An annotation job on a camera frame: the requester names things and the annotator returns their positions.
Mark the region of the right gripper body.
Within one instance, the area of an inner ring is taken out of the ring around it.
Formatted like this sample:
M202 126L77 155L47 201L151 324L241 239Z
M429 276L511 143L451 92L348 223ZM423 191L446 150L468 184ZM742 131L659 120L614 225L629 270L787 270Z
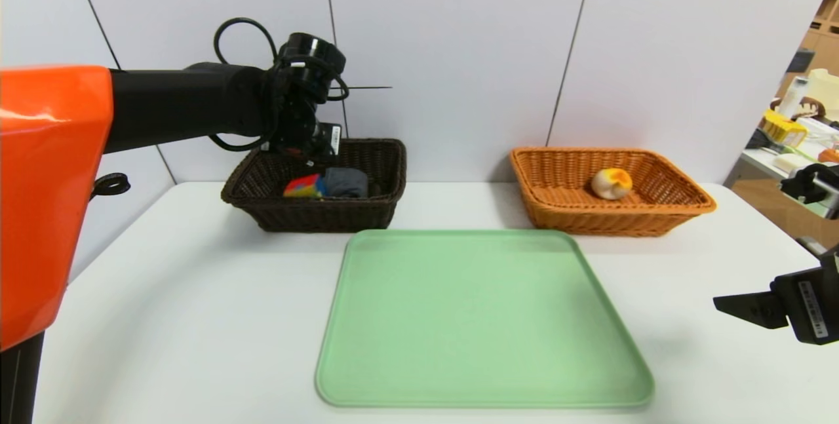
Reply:
M827 345L838 340L837 247L818 260L818 267L780 275L770 287L779 296L797 340Z

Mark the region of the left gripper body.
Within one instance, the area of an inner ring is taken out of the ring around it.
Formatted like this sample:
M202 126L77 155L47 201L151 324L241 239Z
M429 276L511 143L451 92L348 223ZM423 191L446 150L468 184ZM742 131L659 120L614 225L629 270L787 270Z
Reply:
M318 122L313 132L312 156L319 159L336 157L340 152L342 126Z

